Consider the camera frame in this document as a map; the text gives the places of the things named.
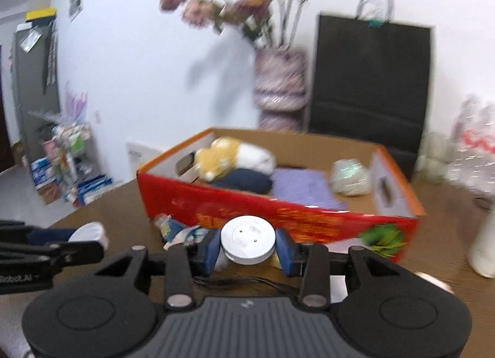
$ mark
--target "black shopping bag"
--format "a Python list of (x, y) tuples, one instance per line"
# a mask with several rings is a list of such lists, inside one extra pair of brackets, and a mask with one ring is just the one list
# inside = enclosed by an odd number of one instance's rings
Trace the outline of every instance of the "black shopping bag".
[(384, 144), (410, 177), (428, 99), (430, 31), (320, 15), (310, 132)]

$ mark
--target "charging puck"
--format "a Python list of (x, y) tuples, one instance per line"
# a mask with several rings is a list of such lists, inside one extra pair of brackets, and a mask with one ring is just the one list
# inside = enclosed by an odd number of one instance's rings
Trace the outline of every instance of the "charging puck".
[(275, 249), (275, 230), (254, 215), (242, 215), (228, 221), (220, 235), (225, 256), (239, 264), (258, 264)]

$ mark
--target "logo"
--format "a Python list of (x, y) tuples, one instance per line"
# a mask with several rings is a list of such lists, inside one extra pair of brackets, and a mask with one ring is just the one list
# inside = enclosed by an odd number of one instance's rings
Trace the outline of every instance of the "logo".
[(243, 303), (241, 304), (241, 306), (242, 306), (243, 308), (249, 309), (249, 308), (251, 308), (251, 306), (254, 306), (254, 302), (253, 302), (253, 301), (251, 301), (251, 300), (246, 300), (246, 302), (243, 302)]
[(0, 276), (0, 284), (27, 283), (33, 281), (32, 274), (18, 274), (17, 276)]

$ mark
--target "floor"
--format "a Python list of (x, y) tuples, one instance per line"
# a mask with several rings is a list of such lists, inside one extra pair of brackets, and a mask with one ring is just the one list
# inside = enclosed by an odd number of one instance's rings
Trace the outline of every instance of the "floor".
[(62, 199), (45, 205), (26, 168), (14, 166), (0, 174), (0, 219), (46, 228), (73, 211)]

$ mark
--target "dark blue cloth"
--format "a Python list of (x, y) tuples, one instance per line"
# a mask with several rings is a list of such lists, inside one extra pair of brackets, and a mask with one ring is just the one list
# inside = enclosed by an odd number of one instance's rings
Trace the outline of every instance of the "dark blue cloth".
[(216, 188), (233, 189), (266, 195), (272, 189), (268, 175), (246, 168), (237, 168), (223, 178), (210, 183)]
[(27, 235), (29, 245), (41, 246), (48, 242), (67, 242), (76, 230), (71, 228), (39, 229)]

